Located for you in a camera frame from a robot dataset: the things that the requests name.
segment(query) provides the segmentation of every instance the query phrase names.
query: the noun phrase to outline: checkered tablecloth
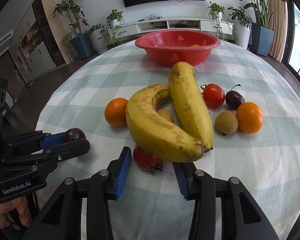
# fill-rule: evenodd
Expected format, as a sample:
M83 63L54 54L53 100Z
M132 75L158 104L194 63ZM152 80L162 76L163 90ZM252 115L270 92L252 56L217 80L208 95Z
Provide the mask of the checkered tablecloth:
M222 41L195 68L198 85L215 83L227 92L241 84L236 90L246 101L258 104L265 116L256 134L238 130L223 136L215 132L213 151L197 161L196 167L218 179L238 177L280 239L286 239L300 212L299 98L268 63L227 42ZM129 99L148 85L168 84L169 70L152 62L132 41L90 61L53 93L40 114L37 130L58 133L79 127L90 141L91 150L59 163L48 176L47 187L38 192L41 203L65 178L89 178L117 159L123 146L134 148L127 126L108 125L105 106L113 98ZM175 116L171 102L164 107ZM210 109L213 122L226 109L225 103L219 109ZM86 239L85 203L82 239ZM139 169L132 160L124 193L109 206L115 239L188 239L194 202L184 200L180 194L171 163L164 163L164 171L153 175ZM220 238L220 225L218 213L216 239Z

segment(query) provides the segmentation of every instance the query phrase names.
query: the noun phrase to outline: yellow banana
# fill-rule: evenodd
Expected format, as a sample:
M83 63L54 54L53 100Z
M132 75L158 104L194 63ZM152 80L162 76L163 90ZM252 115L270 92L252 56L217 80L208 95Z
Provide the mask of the yellow banana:
M203 154L202 142L157 113L158 104L170 97L167 85L152 85L129 100L126 119L134 141L146 152L170 162L194 162Z
M183 130L202 141L204 152L213 149L213 126L198 85L196 70L186 62L176 63L169 73L172 103Z

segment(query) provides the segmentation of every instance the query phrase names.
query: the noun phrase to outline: blue plant pot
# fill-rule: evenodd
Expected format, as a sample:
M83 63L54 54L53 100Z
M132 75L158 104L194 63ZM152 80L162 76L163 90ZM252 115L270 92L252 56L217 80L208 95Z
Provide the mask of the blue plant pot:
M70 42L80 59L90 57L93 54L93 47L89 33L82 33L70 40Z
M273 41L274 31L252 23L252 43L251 50L258 55L267 56Z

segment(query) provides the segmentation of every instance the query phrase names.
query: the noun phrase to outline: tv stand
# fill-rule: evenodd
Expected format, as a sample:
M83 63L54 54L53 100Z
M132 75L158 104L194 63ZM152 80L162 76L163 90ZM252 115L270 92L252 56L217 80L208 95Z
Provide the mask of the tv stand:
M221 20L220 25L223 33L232 35L233 23L227 23L226 21ZM164 17L161 19L125 23L121 26L122 28L118 30L118 34L121 34L121 37L169 29L216 32L216 28L213 26L212 22L210 22L209 18L204 17Z

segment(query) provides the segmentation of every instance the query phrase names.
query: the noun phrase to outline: air vent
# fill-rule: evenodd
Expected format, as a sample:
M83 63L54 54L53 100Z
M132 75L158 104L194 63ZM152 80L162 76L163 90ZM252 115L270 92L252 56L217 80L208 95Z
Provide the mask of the air vent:
M12 33L9 32L7 35L5 35L2 39L0 39L0 46L4 44L7 40L9 40L12 37Z

